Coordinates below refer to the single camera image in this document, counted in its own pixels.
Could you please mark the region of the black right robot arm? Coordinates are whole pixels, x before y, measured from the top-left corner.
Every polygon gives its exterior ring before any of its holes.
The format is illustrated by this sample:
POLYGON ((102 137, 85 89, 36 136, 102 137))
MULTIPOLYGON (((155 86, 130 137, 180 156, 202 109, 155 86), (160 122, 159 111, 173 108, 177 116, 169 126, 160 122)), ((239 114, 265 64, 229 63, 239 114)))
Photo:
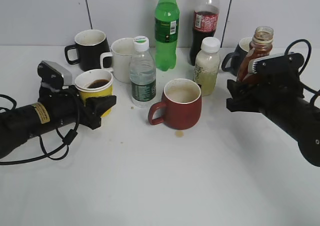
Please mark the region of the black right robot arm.
POLYGON ((297 63, 284 63, 281 73, 269 74, 265 81, 248 85, 227 80, 230 112, 261 113, 297 141, 303 157, 320 165, 320 110, 304 100, 297 63))

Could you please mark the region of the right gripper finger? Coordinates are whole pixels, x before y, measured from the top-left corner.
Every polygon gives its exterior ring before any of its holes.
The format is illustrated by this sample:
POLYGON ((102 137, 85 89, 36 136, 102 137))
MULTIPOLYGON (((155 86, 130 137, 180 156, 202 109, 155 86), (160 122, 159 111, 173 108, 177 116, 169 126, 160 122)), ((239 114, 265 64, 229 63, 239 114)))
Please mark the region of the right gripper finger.
POLYGON ((252 89, 252 86, 246 83, 228 79, 227 89, 233 99, 242 99, 248 95, 248 93, 252 89))
POLYGON ((245 98, 227 98, 226 108, 230 112, 259 113, 260 107, 257 101, 249 96, 245 98))

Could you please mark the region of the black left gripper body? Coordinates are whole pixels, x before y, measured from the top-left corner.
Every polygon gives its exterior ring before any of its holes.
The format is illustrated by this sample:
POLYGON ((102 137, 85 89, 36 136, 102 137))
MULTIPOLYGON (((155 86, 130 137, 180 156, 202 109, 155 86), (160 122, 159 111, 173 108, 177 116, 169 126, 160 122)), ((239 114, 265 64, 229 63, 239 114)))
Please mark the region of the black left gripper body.
POLYGON ((83 101, 80 92, 74 86, 57 92, 41 86, 38 102, 49 115, 49 122, 40 126, 42 130, 54 130, 76 122, 95 130, 102 124, 102 114, 98 112, 98 104, 102 100, 90 97, 83 101))

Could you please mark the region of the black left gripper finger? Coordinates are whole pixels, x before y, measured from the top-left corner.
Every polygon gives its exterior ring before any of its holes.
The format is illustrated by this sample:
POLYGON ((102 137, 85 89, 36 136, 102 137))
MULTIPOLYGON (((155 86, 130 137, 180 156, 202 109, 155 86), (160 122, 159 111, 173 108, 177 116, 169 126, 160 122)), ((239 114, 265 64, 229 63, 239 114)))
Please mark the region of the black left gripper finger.
POLYGON ((89 97, 84 102, 85 107, 91 114, 103 118, 108 114, 108 111, 116 105, 117 97, 115 95, 89 97))

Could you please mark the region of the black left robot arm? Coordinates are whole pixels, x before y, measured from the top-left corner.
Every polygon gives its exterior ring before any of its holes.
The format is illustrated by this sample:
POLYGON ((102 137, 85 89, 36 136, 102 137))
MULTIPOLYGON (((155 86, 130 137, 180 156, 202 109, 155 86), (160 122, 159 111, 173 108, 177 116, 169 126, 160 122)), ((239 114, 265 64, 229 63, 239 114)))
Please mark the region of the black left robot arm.
POLYGON ((39 141, 43 152, 41 156, 9 161, 8 165, 31 163, 45 158, 51 158, 63 148, 68 148, 78 134, 79 125, 95 130, 101 126, 102 115, 117 103, 115 95, 94 96, 82 100, 80 92, 74 85, 57 92, 41 87, 36 103, 17 107, 17 102, 5 95, 12 102, 11 109, 2 108, 0 114, 0 156, 6 157, 17 147, 29 139, 38 137, 50 131, 58 131, 60 127, 74 123, 66 135, 60 132, 61 146, 48 152, 42 140, 39 141))

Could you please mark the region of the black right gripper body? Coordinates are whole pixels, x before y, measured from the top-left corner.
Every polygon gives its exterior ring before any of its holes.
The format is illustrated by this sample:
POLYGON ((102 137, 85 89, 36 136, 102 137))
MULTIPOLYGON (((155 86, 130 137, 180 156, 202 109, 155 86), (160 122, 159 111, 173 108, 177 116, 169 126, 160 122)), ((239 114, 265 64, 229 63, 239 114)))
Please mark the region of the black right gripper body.
POLYGON ((253 97, 259 110, 269 108, 278 102, 295 97, 302 97, 303 90, 299 86, 298 69, 279 74, 259 75, 257 82, 241 82, 252 86, 245 97, 253 97))

